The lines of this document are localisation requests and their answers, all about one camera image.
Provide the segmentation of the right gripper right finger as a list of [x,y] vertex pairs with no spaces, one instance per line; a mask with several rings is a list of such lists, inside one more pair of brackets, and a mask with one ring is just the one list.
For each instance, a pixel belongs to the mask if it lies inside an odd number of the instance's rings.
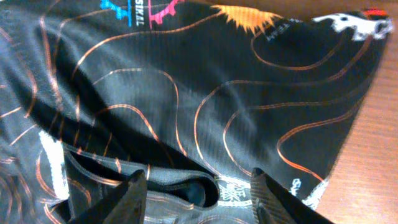
[[258,224],[333,224],[257,167],[252,170],[250,194]]

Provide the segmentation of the black orange patterned jersey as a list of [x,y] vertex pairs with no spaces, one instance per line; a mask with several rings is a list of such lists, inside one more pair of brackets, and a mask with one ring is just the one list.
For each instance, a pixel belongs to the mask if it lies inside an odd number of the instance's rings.
[[192,1],[1,2],[1,222],[70,223],[135,171],[144,223],[256,223],[262,169],[316,212],[392,19]]

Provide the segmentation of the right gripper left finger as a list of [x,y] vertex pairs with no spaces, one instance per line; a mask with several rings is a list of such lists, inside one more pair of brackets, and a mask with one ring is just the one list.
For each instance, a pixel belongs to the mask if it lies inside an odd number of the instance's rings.
[[143,170],[135,171],[104,199],[70,220],[72,224],[143,224],[147,181]]

